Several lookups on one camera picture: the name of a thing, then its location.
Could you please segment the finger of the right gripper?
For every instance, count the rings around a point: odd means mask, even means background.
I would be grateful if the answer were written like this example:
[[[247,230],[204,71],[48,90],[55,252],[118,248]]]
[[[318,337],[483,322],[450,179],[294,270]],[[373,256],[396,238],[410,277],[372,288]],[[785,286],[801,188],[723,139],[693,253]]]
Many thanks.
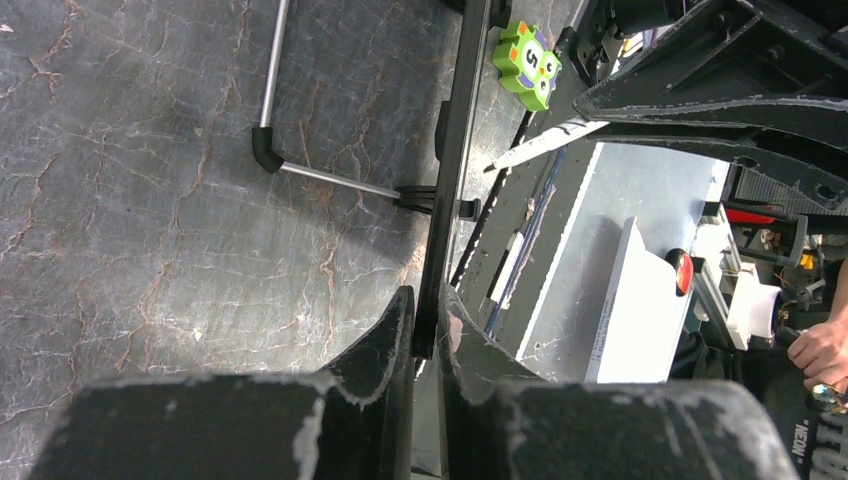
[[[847,150],[805,137],[755,127],[607,125],[589,138],[721,160],[777,181],[828,211],[847,206]]]
[[[847,127],[844,1],[704,1],[574,102],[592,120]]]

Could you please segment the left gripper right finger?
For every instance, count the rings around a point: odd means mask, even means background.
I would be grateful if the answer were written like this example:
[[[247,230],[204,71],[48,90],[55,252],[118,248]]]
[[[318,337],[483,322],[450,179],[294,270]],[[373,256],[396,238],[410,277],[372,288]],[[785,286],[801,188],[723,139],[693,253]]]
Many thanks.
[[[552,383],[439,295],[447,479],[793,479],[766,411],[719,381]]]

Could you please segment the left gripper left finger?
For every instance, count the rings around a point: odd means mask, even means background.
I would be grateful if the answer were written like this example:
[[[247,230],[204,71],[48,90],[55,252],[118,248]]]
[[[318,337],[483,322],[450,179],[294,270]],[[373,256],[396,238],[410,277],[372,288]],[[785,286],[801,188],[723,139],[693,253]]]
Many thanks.
[[[79,392],[34,479],[406,479],[414,293],[312,373],[121,377]]]

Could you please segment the white whiteboard black frame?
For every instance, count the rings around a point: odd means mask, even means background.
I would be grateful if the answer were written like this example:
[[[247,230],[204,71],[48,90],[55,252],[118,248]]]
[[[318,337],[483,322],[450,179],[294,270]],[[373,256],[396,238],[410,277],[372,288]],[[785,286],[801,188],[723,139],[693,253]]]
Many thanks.
[[[506,27],[512,13],[510,1],[452,1],[450,4],[462,10],[463,20],[451,94],[440,107],[435,132],[439,171],[434,186],[404,186],[390,190],[289,163],[274,151],[271,119],[289,10],[287,1],[280,1],[277,6],[261,113],[258,125],[251,132],[253,158],[270,174],[285,171],[354,188],[386,197],[400,208],[430,217],[411,340],[412,355],[423,360],[433,357],[440,296],[447,289],[456,222],[460,219],[476,221],[481,213],[480,201],[465,201],[461,196],[488,33],[494,27]]]

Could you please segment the person bare hand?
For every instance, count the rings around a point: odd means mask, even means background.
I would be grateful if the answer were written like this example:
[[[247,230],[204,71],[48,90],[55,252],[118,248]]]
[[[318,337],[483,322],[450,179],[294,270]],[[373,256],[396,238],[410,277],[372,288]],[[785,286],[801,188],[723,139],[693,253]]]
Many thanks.
[[[829,320],[801,334],[789,347],[788,356],[799,368],[804,385],[829,385],[847,391],[847,323]]]

